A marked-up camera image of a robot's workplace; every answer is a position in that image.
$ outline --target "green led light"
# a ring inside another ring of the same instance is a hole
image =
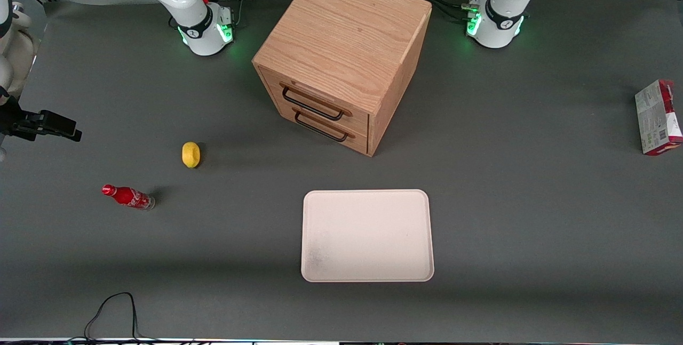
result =
[[[180,33],[180,37],[182,37],[182,43],[187,45],[187,39],[185,39],[185,34],[182,33],[180,27],[178,27],[178,33]]]
[[[232,27],[229,25],[216,24],[216,29],[218,29],[220,36],[226,44],[232,41]]]
[[[481,15],[477,13],[467,24],[467,33],[470,36],[474,36],[479,29],[479,24],[481,24]]]
[[[519,25],[517,25],[517,30],[514,31],[515,36],[519,34],[519,30],[522,28],[522,22],[524,22],[524,15],[522,15],[522,18],[519,19]]]

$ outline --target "drawer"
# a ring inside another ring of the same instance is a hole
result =
[[[297,109],[297,107],[285,107],[280,109],[280,114],[289,121],[309,129],[318,134],[322,134],[332,141],[347,146],[359,153],[368,153],[368,136],[354,131],[345,131],[339,126],[332,124],[326,119],[317,117],[307,111]]]
[[[331,125],[339,125],[349,131],[368,135],[368,114],[348,105],[340,105],[335,99],[322,99],[300,83],[287,79],[278,73],[261,68],[261,74],[271,97],[282,112],[288,107],[316,115]]]

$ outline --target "red and white box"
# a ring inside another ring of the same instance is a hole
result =
[[[657,80],[636,94],[642,153],[658,156],[683,143],[673,111],[673,81]]]

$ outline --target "cabinet top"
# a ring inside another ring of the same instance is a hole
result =
[[[424,0],[293,0],[253,62],[375,114],[431,9]]]

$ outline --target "wooden drawer unit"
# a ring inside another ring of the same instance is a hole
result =
[[[423,0],[293,0],[252,63],[281,116],[372,156],[431,12]]]

